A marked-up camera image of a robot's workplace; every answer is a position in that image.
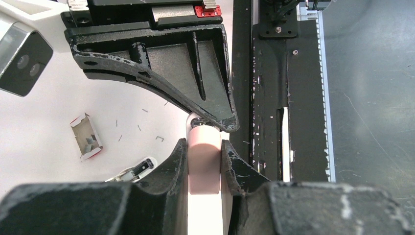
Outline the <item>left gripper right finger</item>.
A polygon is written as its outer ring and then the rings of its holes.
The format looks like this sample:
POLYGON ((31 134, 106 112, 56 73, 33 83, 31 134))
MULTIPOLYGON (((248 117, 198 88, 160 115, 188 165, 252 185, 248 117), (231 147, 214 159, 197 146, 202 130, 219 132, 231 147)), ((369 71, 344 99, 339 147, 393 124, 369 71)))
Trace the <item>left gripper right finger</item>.
POLYGON ((400 205, 380 188, 271 181, 225 140, 221 147, 226 235, 412 235, 400 205))

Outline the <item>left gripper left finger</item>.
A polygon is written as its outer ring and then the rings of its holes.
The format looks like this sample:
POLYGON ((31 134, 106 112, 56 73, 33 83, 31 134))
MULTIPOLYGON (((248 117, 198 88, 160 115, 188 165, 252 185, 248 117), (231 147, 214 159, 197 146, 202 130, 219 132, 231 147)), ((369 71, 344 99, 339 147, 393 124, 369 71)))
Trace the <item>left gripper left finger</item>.
POLYGON ((0 203, 3 235, 187 234, 187 142, 136 183, 23 184, 0 203))

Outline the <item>white stapler base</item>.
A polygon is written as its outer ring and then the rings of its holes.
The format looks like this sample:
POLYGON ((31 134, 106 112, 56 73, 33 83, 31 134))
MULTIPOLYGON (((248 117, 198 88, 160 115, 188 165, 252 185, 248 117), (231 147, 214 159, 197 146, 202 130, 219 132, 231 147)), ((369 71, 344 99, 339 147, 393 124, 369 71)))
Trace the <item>white stapler base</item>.
POLYGON ((132 182, 136 183, 151 173, 157 166, 158 161, 154 157, 146 157, 136 165, 126 168, 116 176, 105 182, 132 182))

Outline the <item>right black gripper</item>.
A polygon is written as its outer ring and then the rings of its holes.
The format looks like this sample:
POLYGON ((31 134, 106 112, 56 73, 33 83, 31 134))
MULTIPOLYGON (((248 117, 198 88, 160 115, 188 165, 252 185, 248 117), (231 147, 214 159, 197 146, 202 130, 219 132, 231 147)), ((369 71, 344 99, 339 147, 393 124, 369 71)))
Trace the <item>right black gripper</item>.
POLYGON ((239 129, 227 34, 214 0, 69 0, 67 5, 61 13, 65 38, 88 79, 139 86, 222 131, 239 129), (150 28, 107 27, 135 23, 150 28))

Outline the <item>black front mounting rail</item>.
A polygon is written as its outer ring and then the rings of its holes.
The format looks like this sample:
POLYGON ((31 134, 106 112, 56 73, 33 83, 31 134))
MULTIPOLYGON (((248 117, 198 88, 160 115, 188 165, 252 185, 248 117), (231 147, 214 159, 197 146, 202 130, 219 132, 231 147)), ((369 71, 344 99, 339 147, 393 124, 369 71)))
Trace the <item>black front mounting rail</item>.
POLYGON ((272 181, 335 182, 323 11, 328 0, 233 0, 231 142, 272 181))

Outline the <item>pink stapler top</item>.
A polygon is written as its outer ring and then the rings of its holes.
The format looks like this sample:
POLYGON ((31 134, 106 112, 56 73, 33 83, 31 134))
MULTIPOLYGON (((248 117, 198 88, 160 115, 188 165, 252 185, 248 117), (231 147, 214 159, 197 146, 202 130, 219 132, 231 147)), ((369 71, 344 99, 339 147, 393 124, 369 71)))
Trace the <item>pink stapler top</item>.
POLYGON ((186 120, 188 153, 188 234, 221 235, 221 133, 201 116, 186 120))

